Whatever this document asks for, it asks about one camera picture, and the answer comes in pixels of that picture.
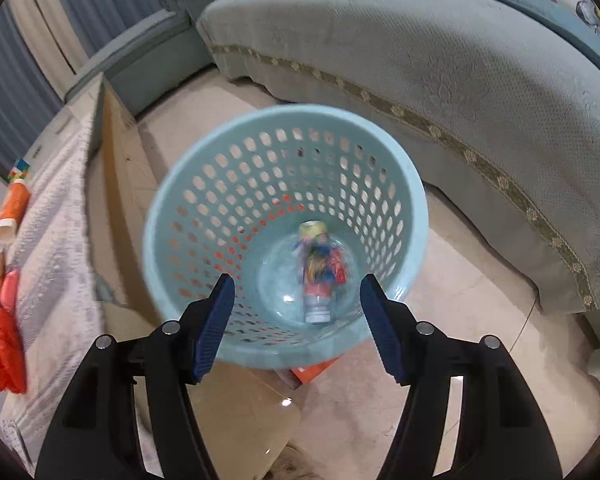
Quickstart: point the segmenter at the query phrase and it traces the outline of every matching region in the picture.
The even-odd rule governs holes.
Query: decorative trim
[[[555,227],[541,213],[536,204],[528,197],[522,188],[504,171],[487,160],[485,156],[476,152],[473,148],[462,142],[448,130],[418,115],[409,108],[371,93],[368,89],[356,83],[348,81],[339,76],[324,72],[316,67],[300,63],[299,61],[287,60],[281,57],[266,56],[240,45],[211,45],[209,50],[212,54],[239,54],[250,57],[261,63],[286,68],[297,73],[311,76],[327,83],[345,94],[362,101],[374,110],[391,117],[419,130],[424,136],[437,142],[459,156],[475,171],[480,173],[491,185],[501,192],[507,199],[525,216],[526,220],[533,226],[538,234],[560,255],[565,265],[573,274],[578,288],[578,294],[582,300],[585,310],[596,310],[596,304],[589,277],[585,266],[564,240]]]

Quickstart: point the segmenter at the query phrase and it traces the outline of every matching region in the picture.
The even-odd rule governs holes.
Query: red cloth
[[[27,372],[15,318],[0,306],[0,392],[27,391]]]

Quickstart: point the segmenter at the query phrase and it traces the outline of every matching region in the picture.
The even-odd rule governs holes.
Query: floor tile
[[[138,123],[142,145],[160,182],[193,144],[236,117],[279,101],[253,82],[229,82],[217,69],[192,79]]]
[[[567,474],[600,434],[600,393],[586,362],[591,346],[573,316],[535,308],[511,355],[549,426]]]

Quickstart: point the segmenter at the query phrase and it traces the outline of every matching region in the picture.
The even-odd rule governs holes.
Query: basket hole
[[[240,158],[242,156],[242,150],[235,144],[232,144],[232,146],[229,148],[229,153],[231,153],[234,158]]]
[[[229,165],[229,161],[222,153],[216,155],[216,162],[221,168],[226,168]]]
[[[260,133],[260,140],[265,146],[271,145],[271,136],[267,132]]]
[[[251,137],[244,139],[244,145],[250,152],[256,151],[256,141],[251,139]]]
[[[184,200],[186,200],[190,204],[195,204],[196,201],[198,200],[198,198],[196,197],[196,194],[190,189],[185,189],[183,195],[184,195]]]
[[[205,181],[202,180],[200,177],[195,176],[193,178],[193,185],[196,186],[196,188],[198,189],[205,189]]]
[[[214,170],[214,167],[211,164],[205,164],[202,168],[202,171],[204,171],[205,175],[209,178],[216,176],[216,170]]]

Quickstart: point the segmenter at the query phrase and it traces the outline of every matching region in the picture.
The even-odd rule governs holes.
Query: tiled floor
[[[158,181],[215,126],[275,103],[261,87],[228,83],[215,70],[189,82],[139,124]],[[600,394],[583,371],[590,347],[582,331],[571,317],[543,316],[533,285],[443,196],[427,190],[427,199],[429,245],[406,302],[417,319],[449,336],[476,341],[493,333],[505,343],[538,400],[566,473],[600,432]],[[325,480],[375,478],[406,393],[366,342],[297,391],[302,419],[292,442]],[[460,401],[461,383],[454,380],[437,471],[453,457]]]

